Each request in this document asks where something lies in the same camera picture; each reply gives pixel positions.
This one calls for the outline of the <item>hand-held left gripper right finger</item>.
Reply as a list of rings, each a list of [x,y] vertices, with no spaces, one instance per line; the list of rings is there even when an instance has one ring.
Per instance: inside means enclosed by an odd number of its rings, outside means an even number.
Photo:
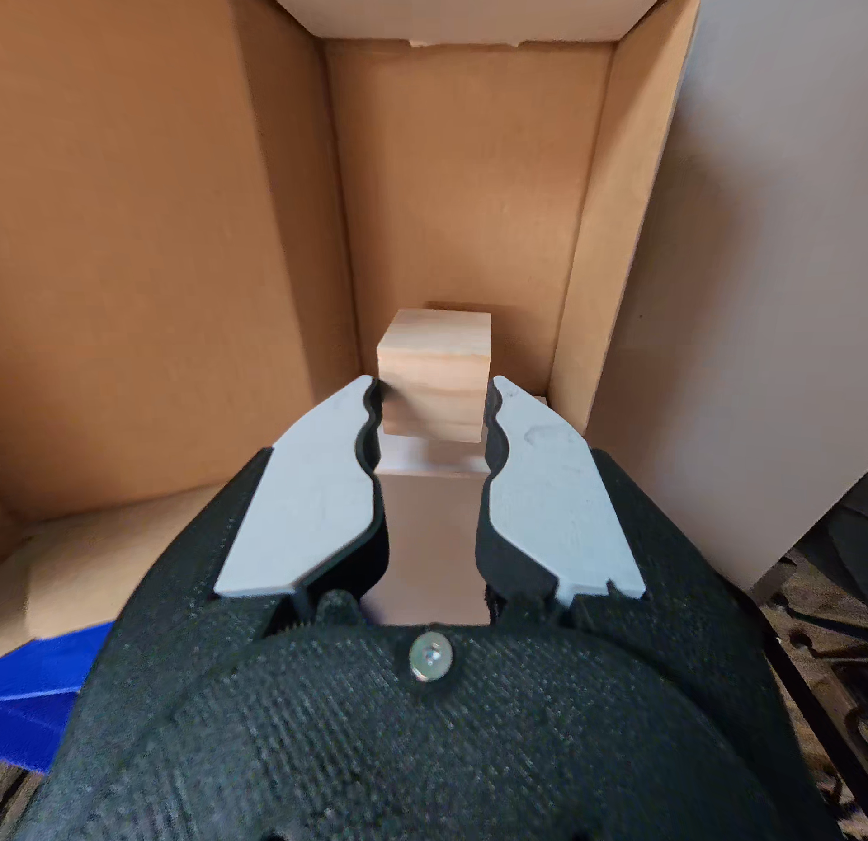
[[[476,567],[496,600],[569,608],[577,596],[646,593],[592,450],[504,376],[489,384]]]

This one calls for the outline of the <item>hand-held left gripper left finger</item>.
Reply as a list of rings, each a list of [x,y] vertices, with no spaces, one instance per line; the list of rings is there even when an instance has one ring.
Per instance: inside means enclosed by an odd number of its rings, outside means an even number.
[[[359,601],[385,575],[388,530],[378,380],[357,377],[269,450],[213,586],[222,598],[290,597],[301,618],[342,590]]]

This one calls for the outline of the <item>natural wooden block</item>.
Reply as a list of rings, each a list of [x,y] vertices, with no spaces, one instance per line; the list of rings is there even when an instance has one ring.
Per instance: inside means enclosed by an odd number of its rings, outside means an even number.
[[[485,582],[475,560],[488,476],[484,440],[459,443],[379,432],[376,474],[388,528],[385,575],[361,602],[385,626],[486,626]]]
[[[377,345],[384,433],[479,444],[491,355],[490,313],[398,310]]]

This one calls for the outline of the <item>dented white cardboard box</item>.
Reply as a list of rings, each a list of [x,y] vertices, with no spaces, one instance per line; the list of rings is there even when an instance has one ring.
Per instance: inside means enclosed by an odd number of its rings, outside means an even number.
[[[2,653],[109,620],[399,309],[579,432],[701,0],[1,0]]]

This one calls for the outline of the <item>blue plastic bin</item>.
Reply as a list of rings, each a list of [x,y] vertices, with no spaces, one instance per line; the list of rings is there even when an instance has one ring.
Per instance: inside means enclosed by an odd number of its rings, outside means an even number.
[[[33,640],[1,659],[1,759],[47,773],[113,622]]]

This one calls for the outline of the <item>black chair base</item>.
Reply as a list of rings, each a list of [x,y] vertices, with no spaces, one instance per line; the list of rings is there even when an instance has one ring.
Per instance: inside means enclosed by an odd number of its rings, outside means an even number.
[[[866,603],[790,550],[748,591],[797,741],[845,839],[867,838]]]

